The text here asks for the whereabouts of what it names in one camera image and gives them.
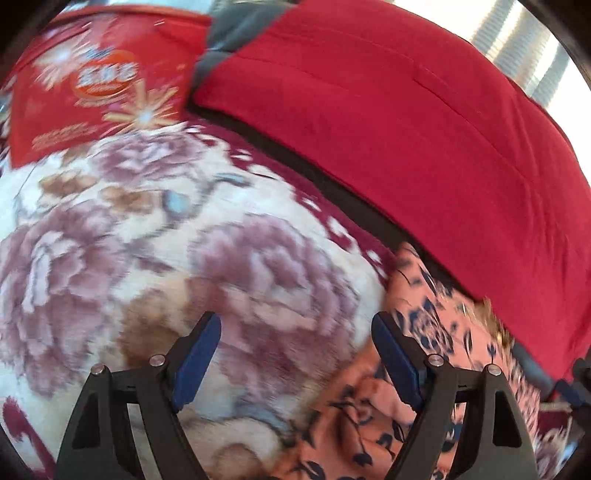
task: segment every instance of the pink peony pattern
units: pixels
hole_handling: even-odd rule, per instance
[[[350,360],[359,304],[345,273],[287,221],[247,215],[189,247],[191,321],[223,318],[222,371],[266,404]]]
[[[133,184],[185,175],[190,163],[200,159],[206,148],[194,135],[184,132],[154,135],[139,131],[101,145],[89,160],[105,180]]]
[[[51,396],[78,376],[127,271],[115,218],[93,200],[60,205],[0,243],[0,359]]]

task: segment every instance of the gray fabric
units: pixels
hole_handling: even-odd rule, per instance
[[[252,41],[291,7],[284,2],[231,4],[213,19],[207,35],[207,51],[193,73],[193,91],[226,58]]]
[[[527,381],[540,390],[541,399],[545,400],[552,390],[554,390],[555,380],[544,372],[542,367],[540,367],[525,347],[519,342],[515,342],[515,345],[511,349],[511,353],[521,365]]]

